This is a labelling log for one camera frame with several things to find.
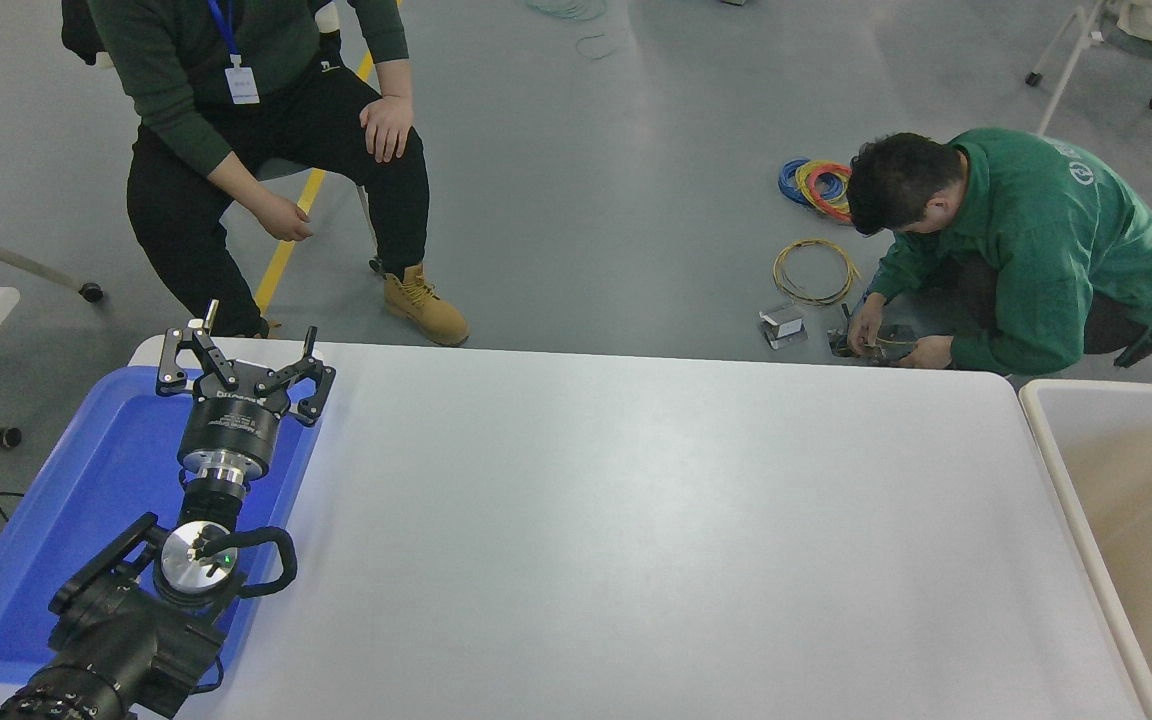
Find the seated person's right hand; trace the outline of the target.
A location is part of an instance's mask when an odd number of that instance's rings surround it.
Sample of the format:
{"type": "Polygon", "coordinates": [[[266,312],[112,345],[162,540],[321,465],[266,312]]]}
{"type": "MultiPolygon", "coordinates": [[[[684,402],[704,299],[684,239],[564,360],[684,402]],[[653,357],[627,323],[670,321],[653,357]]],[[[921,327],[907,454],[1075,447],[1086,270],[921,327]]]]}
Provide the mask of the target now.
{"type": "Polygon", "coordinates": [[[265,192],[253,200],[250,211],[262,228],[280,242],[297,243],[314,236],[306,211],[280,195],[265,192]]]}

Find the crouching person's right hand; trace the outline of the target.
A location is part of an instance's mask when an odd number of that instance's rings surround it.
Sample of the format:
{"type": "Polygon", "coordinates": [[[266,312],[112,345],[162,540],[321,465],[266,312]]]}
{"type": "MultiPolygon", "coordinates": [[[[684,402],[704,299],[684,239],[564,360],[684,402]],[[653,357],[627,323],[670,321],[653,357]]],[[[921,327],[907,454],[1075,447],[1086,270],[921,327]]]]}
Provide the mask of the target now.
{"type": "Polygon", "coordinates": [[[887,297],[881,291],[869,291],[858,310],[851,314],[847,328],[847,344],[856,357],[869,357],[878,350],[887,297]]]}

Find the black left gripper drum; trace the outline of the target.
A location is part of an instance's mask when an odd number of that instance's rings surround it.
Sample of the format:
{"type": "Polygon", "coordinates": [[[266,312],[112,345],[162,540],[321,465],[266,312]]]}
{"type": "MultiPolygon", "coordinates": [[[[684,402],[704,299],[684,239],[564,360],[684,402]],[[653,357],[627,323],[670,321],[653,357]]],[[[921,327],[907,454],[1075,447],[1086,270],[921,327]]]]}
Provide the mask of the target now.
{"type": "Polygon", "coordinates": [[[242,470],[247,479],[268,473],[289,397],[278,389],[270,397],[219,389],[191,393],[192,407],[180,439],[179,464],[191,473],[217,464],[242,470]]]}

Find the seated person's left hand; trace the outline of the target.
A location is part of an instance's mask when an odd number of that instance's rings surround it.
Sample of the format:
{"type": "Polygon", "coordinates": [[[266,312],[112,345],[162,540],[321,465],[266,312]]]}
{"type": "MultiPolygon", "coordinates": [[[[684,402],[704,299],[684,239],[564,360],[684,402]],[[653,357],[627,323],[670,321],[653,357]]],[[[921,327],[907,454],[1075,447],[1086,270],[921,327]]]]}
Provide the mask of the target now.
{"type": "Polygon", "coordinates": [[[381,94],[361,111],[369,154],[378,162],[401,159],[406,154],[414,127],[414,101],[410,96],[381,94]]]}

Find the crouching person's left hand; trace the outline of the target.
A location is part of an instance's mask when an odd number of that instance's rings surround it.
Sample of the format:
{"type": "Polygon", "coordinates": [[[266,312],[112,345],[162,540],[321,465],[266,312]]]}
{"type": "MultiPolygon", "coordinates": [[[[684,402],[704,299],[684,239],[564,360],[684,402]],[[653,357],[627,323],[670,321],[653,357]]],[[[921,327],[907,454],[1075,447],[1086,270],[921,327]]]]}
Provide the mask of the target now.
{"type": "Polygon", "coordinates": [[[954,341],[955,338],[952,338],[950,334],[929,334],[929,336],[919,338],[914,343],[911,351],[901,357],[897,366],[929,370],[952,367],[954,364],[954,353],[952,353],[954,341]]]}

